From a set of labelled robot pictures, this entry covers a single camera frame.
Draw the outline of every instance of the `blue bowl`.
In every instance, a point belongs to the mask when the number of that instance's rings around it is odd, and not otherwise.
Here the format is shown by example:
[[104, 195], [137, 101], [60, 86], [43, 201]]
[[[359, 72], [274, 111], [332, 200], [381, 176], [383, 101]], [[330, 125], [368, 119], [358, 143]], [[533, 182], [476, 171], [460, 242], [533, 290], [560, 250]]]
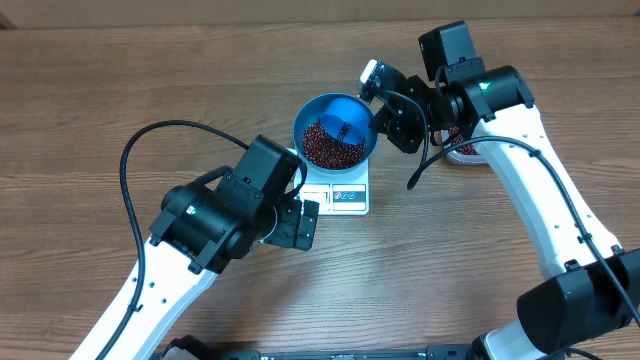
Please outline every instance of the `blue bowl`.
[[296, 116], [296, 120], [293, 122], [293, 144], [296, 148], [296, 151], [298, 152], [298, 156], [300, 156], [300, 158], [311, 169], [331, 175], [345, 174], [359, 167], [365, 160], [369, 158], [369, 156], [371, 156], [373, 150], [375, 150], [376, 145], [378, 144], [378, 134], [367, 128], [365, 130], [365, 133], [363, 134], [365, 139], [367, 139], [367, 152], [365, 153], [364, 158], [358, 165], [354, 165], [350, 168], [342, 170], [325, 169], [323, 167], [314, 165], [311, 161], [304, 157], [304, 153], [302, 151], [302, 134], [309, 126], [317, 122], [318, 119], [320, 119], [325, 114], [325, 111], [329, 107], [329, 104], [331, 104], [331, 102], [336, 99], [348, 99], [356, 104], [359, 104], [366, 111], [366, 114], [368, 114], [369, 121], [373, 119], [373, 113], [371, 112], [369, 107], [367, 107], [367, 105], [365, 105], [362, 101], [351, 95], [330, 93], [320, 95], [317, 98], [314, 98], [306, 103], [302, 107], [302, 109], [300, 109], [300, 112]]
[[334, 139], [358, 145], [369, 131], [371, 116], [360, 102], [347, 98], [337, 98], [329, 103], [320, 117], [320, 125]]

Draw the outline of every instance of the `bean pile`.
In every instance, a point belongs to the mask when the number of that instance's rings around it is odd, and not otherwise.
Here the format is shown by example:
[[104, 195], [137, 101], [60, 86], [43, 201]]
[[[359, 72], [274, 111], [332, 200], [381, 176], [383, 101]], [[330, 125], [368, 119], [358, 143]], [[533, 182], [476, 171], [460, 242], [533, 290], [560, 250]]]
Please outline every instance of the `bean pile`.
[[362, 139], [358, 145], [346, 144], [331, 137], [318, 120], [302, 134], [302, 152], [304, 157], [317, 166], [342, 170], [356, 166], [364, 160], [367, 139]]
[[[458, 128], [449, 129], [449, 136], [454, 136], [455, 133], [457, 132], [458, 132]], [[464, 141], [462, 136], [458, 136], [455, 140], [451, 142], [451, 145], [459, 144], [462, 141]], [[460, 149], [456, 150], [456, 152], [462, 155], [480, 155], [476, 152], [476, 149], [473, 148], [473, 145], [467, 145], [465, 147], [461, 147]]]

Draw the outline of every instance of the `white scale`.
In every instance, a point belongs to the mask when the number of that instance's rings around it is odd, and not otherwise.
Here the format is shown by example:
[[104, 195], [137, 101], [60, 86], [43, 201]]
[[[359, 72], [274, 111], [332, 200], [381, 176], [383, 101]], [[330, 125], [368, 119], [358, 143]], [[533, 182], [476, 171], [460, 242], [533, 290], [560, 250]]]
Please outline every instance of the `white scale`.
[[[293, 186], [302, 181], [296, 171]], [[369, 159], [352, 171], [329, 175], [309, 167], [307, 181], [298, 195], [300, 200], [320, 204], [319, 215], [366, 215], [369, 213]]]

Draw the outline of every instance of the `wood grain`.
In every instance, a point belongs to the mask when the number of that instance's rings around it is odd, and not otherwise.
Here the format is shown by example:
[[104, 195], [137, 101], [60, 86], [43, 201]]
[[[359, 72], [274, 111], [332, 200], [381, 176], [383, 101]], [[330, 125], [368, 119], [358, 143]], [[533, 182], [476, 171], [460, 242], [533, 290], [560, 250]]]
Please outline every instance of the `wood grain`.
[[[290, 145], [300, 107], [353, 93], [370, 58], [424, 76], [416, 39], [447, 22], [0, 33], [0, 358], [68, 357], [122, 285], [135, 247], [117, 169], [137, 129], [190, 119]], [[510, 64], [527, 79], [593, 211], [627, 249], [640, 247], [640, 21], [470, 28], [489, 68]], [[141, 227], [168, 189], [240, 156], [196, 130], [145, 135], [129, 164]], [[541, 282], [520, 219], [486, 167], [439, 162], [407, 191], [418, 161], [381, 139], [369, 215], [322, 218], [308, 253], [257, 246], [167, 339], [266, 351], [416, 348], [504, 325], [517, 297]], [[630, 327], [580, 347], [637, 359], [639, 335]]]
[[630, 16], [640, 0], [3, 0], [7, 28]]

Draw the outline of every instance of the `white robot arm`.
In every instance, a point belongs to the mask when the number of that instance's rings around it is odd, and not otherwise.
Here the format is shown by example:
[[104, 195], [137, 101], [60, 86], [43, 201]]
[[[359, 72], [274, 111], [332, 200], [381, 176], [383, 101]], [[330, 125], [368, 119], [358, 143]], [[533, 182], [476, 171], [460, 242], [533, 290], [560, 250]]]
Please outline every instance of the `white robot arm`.
[[[105, 359], [148, 359], [178, 317], [218, 276], [211, 270], [194, 274], [188, 269], [191, 259], [167, 242], [153, 246], [147, 240], [144, 248], [147, 275], [138, 302], [139, 311], [131, 316]], [[137, 276], [138, 263], [111, 305], [73, 353], [72, 360], [98, 356], [129, 306]]]
[[[544, 154], [567, 188], [582, 221], [593, 235], [593, 242], [605, 258], [614, 256], [620, 243], [598, 221], [580, 196], [566, 170], [551, 147], [542, 126], [540, 112], [523, 104], [495, 113], [489, 122], [481, 120], [473, 137], [504, 136], [528, 143]], [[524, 149], [500, 142], [478, 143], [476, 151], [494, 170], [524, 222], [538, 256], [540, 272], [545, 280], [567, 271], [567, 264], [581, 266], [596, 261], [580, 236], [575, 222], [553, 179], [535, 158]], [[485, 347], [494, 360], [532, 360], [544, 357], [525, 334], [518, 319], [505, 328], [490, 332]]]

